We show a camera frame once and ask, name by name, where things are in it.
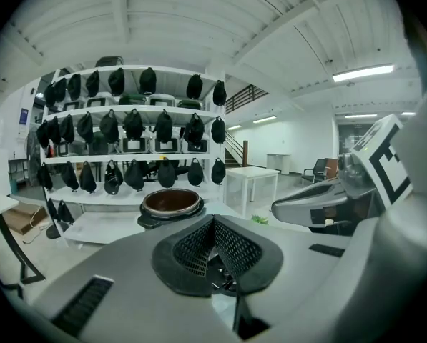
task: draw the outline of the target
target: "green plant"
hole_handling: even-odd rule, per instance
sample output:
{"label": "green plant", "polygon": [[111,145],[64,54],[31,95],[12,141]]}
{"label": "green plant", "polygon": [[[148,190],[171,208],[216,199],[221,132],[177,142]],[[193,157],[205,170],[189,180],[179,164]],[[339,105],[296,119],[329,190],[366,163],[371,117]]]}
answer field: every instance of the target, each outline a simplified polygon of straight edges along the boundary
{"label": "green plant", "polygon": [[269,220],[267,217],[261,217],[256,214],[253,214],[251,216],[251,221],[257,222],[258,224],[267,225]]}

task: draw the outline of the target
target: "white shelving unit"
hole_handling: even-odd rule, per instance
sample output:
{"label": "white shelving unit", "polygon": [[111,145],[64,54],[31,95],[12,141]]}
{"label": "white shelving unit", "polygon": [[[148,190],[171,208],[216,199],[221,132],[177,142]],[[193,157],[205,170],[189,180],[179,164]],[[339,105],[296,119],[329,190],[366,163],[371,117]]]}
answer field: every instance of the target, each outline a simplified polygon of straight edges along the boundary
{"label": "white shelving unit", "polygon": [[[66,76],[59,76],[59,71],[56,72],[53,78],[53,82],[60,79],[67,79],[67,81],[74,75],[80,74],[82,77],[82,92],[83,97],[87,97],[87,90],[85,83],[87,78],[96,70],[99,72],[100,93],[109,93],[111,90],[108,85],[109,75],[116,71],[119,67],[124,69],[124,92],[129,94],[138,93],[139,91],[139,77],[140,74],[148,67],[142,65],[122,65],[122,66],[106,66],[97,67],[93,69],[87,69],[79,71]],[[193,187],[188,181],[179,180],[176,181],[173,188],[191,189],[197,192],[206,202],[215,202],[223,199],[223,186],[216,185],[211,180],[211,170],[215,163],[216,158],[221,158],[224,161],[225,150],[223,145],[215,144],[211,139],[211,124],[216,117],[220,116],[223,121],[225,120],[225,108],[223,106],[215,106],[212,103],[212,93],[217,80],[225,80],[223,71],[218,71],[218,76],[213,77],[209,74],[197,73],[182,69],[176,69],[171,67],[151,66],[156,72],[157,85],[156,93],[158,94],[170,94],[176,99],[183,99],[186,97],[186,88],[190,77],[193,74],[200,74],[202,79],[202,93],[200,100],[203,102],[202,111],[194,109],[184,109],[170,106],[93,106],[89,108],[73,109],[70,111],[61,111],[56,114],[49,114],[48,109],[45,107],[43,120],[52,120],[55,116],[62,121],[68,115],[72,116],[74,127],[75,127],[75,141],[82,142],[82,139],[77,136],[76,126],[78,121],[87,113],[91,114],[93,120],[94,131],[99,131],[98,126],[100,120],[106,115],[110,109],[113,109],[118,123],[119,133],[122,139],[123,130],[121,125],[124,122],[124,118],[127,113],[131,110],[136,109],[140,116],[144,126],[154,126],[157,122],[157,117],[162,113],[163,109],[172,118],[173,127],[185,126],[191,119],[192,115],[196,113],[205,125],[205,133],[209,136],[209,151],[207,154],[110,154],[110,155],[96,155],[96,156],[62,156],[45,159],[44,152],[41,151],[41,162],[46,164],[64,164],[70,161],[71,163],[83,163],[88,161],[89,163],[103,163],[106,164],[110,160],[120,163],[121,161],[145,160],[145,161],[157,161],[167,157],[169,160],[192,160],[197,158],[202,160],[204,170],[204,181],[200,187]],[[62,233],[64,241],[74,240],[77,242],[91,242],[99,244],[108,244],[114,240],[121,239],[132,234],[144,231],[137,223],[137,218],[140,215],[138,206],[142,203],[143,199],[150,193],[162,189],[159,182],[145,182],[142,191],[137,192],[131,187],[123,183],[118,191],[118,194],[111,195],[105,192],[104,183],[97,182],[97,188],[95,193],[89,194],[81,189],[76,192],[72,192],[69,187],[62,187],[61,189],[54,190],[52,192],[46,191],[47,199],[51,198],[53,201],[63,200],[66,203],[75,203],[81,206],[87,205],[88,210],[84,212],[75,223],[62,233],[61,228],[57,225],[57,229]],[[135,207],[135,212],[93,212],[93,209],[89,212],[89,207],[94,206],[126,206]]]}

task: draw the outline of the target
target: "shelf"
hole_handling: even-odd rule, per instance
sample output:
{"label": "shelf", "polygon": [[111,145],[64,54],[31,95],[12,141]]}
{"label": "shelf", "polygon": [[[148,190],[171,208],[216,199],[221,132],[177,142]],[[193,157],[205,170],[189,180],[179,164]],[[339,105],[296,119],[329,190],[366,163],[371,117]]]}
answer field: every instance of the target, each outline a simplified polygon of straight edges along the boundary
{"label": "shelf", "polygon": [[[65,76],[60,76],[57,80],[66,78],[67,81],[74,75],[80,74],[82,76],[82,95],[87,95],[84,84],[87,78],[94,72],[99,72],[100,85],[99,91],[111,92],[108,85],[108,78],[113,71],[122,67],[124,69],[124,91],[130,94],[137,93],[139,89],[140,74],[148,68],[145,65],[119,65],[119,66],[105,66],[94,67],[83,71],[74,72]],[[213,89],[217,83],[217,78],[206,75],[200,72],[193,72],[183,69],[176,69],[173,67],[151,66],[156,73],[156,92],[160,94],[170,94],[176,97],[186,97],[187,83],[190,77],[194,74],[199,74],[202,79],[202,93],[201,99]]]}
{"label": "shelf", "polygon": [[[204,200],[218,198],[218,190],[216,184],[202,183],[201,187],[193,187],[188,181],[176,181],[174,188],[191,189],[198,193]],[[69,187],[62,187],[56,191],[46,192],[46,197],[53,201],[64,200],[64,202],[80,203],[80,204],[102,204],[105,206],[139,206],[143,199],[150,193],[163,189],[159,182],[145,182],[143,190],[137,192],[127,184],[123,183],[119,187],[118,194],[111,195],[105,192],[104,183],[97,182],[95,193],[83,191],[78,188],[76,192],[72,192]]]}
{"label": "shelf", "polygon": [[139,212],[85,212],[65,232],[66,239],[77,242],[109,244],[129,235],[139,234]]}
{"label": "shelf", "polygon": [[46,164],[64,164],[70,161],[71,163],[101,163],[113,161],[132,161],[132,160],[145,160],[156,161],[163,160],[167,157],[169,160],[211,160],[214,158],[210,154],[113,154],[113,155],[94,155],[94,156],[61,156],[45,159]]}
{"label": "shelf", "polygon": [[71,111],[63,111],[58,114],[50,114],[49,116],[46,116],[45,119],[50,121],[55,116],[57,116],[57,119],[59,120],[59,123],[60,123],[60,121],[64,117],[70,114],[72,116],[74,126],[76,127],[78,121],[86,114],[86,112],[89,112],[91,114],[93,124],[95,126],[99,126],[100,120],[105,114],[109,112],[110,109],[113,109],[119,124],[122,124],[124,122],[124,118],[126,117],[127,113],[130,113],[133,109],[136,109],[140,113],[140,116],[142,117],[144,126],[149,126],[149,125],[154,126],[157,122],[157,117],[162,113],[163,109],[165,109],[166,112],[170,115],[170,118],[172,118],[172,123],[174,127],[185,126],[186,123],[190,121],[191,116],[194,113],[197,113],[197,115],[201,118],[204,124],[207,124],[208,122],[212,121],[217,116],[219,116],[218,113],[213,113],[210,111],[198,111],[195,109],[177,108],[174,106],[114,105],[114,106],[93,106],[90,108],[81,108],[81,109],[73,109]]}

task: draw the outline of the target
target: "pot rim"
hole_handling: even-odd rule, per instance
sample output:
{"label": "pot rim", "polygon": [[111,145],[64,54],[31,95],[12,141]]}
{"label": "pot rim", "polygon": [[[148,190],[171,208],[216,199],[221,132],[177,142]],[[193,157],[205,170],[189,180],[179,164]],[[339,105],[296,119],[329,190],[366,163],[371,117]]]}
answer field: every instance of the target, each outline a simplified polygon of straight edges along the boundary
{"label": "pot rim", "polygon": [[[162,193],[162,192],[173,192],[173,191],[182,191],[182,192],[188,192],[188,193],[194,194],[196,196],[196,200],[195,200],[195,202],[191,206],[188,206],[188,207],[186,207],[184,209],[178,209],[177,211],[159,211],[159,210],[153,209],[153,208],[151,208],[151,207],[149,207],[147,205],[147,200],[151,196],[154,196],[155,194]],[[194,191],[192,191],[190,189],[169,188],[169,189],[160,189],[158,191],[154,191],[154,192],[148,194],[143,199],[142,206],[143,206],[143,209],[145,211],[148,211],[150,214],[153,214],[155,216],[173,217],[173,216],[180,216],[180,215],[187,214],[187,213],[191,212],[192,210],[194,210],[196,207],[199,206],[199,203],[200,203],[200,196],[196,192],[194,192]]]}

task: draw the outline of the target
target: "cooking pot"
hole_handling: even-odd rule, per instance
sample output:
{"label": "cooking pot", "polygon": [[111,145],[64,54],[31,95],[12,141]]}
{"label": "cooking pot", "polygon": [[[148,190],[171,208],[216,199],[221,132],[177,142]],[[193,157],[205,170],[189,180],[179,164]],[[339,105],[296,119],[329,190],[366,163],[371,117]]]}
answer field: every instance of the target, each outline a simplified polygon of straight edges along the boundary
{"label": "cooking pot", "polygon": [[145,229],[154,229],[198,215],[204,208],[199,194],[189,189],[161,189],[148,194],[140,205],[142,215],[137,222]]}

